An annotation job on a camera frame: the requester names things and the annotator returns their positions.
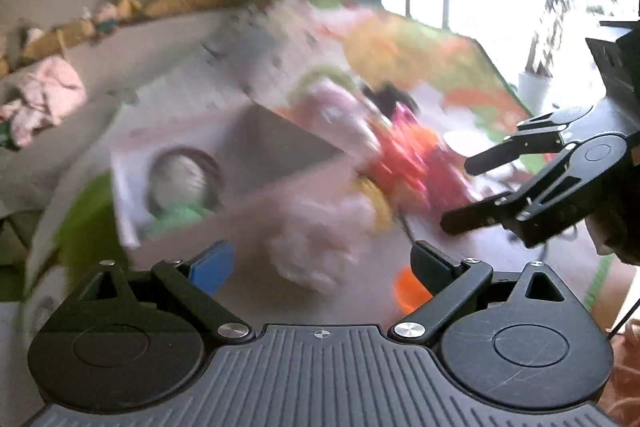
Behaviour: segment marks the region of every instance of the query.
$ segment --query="metal bolt head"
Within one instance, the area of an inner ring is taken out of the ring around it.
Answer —
[[[424,326],[417,322],[401,322],[394,326],[394,333],[406,339],[417,339],[423,336],[425,332]]]
[[[218,334],[226,339],[242,339],[249,334],[249,327],[237,322],[229,322],[218,328]]]

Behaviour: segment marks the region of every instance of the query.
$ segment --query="plush toy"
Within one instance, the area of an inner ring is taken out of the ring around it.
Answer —
[[[370,199],[360,192],[322,203],[296,198],[283,211],[282,232],[270,242],[271,262],[285,279],[332,291],[369,248],[376,220]]]
[[[100,41],[104,36],[112,34],[118,27],[118,9],[110,2],[98,4],[92,13],[95,35]]]
[[[138,0],[119,0],[116,8],[121,22],[133,20],[142,13],[142,3]]]
[[[364,164],[380,152],[369,128],[375,107],[355,98],[342,86],[324,78],[310,86],[289,111],[291,121]]]

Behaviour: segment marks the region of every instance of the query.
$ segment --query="cardboard box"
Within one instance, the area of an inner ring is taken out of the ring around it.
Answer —
[[[222,207],[196,225],[145,239],[154,219],[146,204],[150,166],[178,146],[204,150],[219,163]],[[354,176],[341,150],[256,103],[136,133],[112,150],[111,168],[118,236],[134,269],[190,259],[220,239],[236,246],[236,264],[249,262],[280,229],[285,201],[329,198]]]

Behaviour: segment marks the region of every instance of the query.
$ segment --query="pink clothing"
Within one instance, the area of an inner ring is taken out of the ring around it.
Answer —
[[[31,143],[33,131],[58,125],[86,102],[84,84],[76,70],[61,57],[48,57],[21,86],[21,99],[0,108],[0,120],[11,120],[14,143]]]

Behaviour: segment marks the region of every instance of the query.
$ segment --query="yellow pillow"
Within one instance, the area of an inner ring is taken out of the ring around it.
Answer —
[[[64,45],[67,48],[82,44],[93,37],[95,33],[92,22],[85,20],[75,20],[58,26],[57,29],[61,32]],[[22,57],[28,61],[36,61],[61,52],[59,35],[56,30],[52,30],[28,44],[22,51]]]
[[[153,0],[143,9],[150,19],[236,6],[239,0]]]
[[[11,69],[9,68],[9,61],[6,59],[6,57],[0,57],[0,77],[5,76],[9,73],[11,73]]]

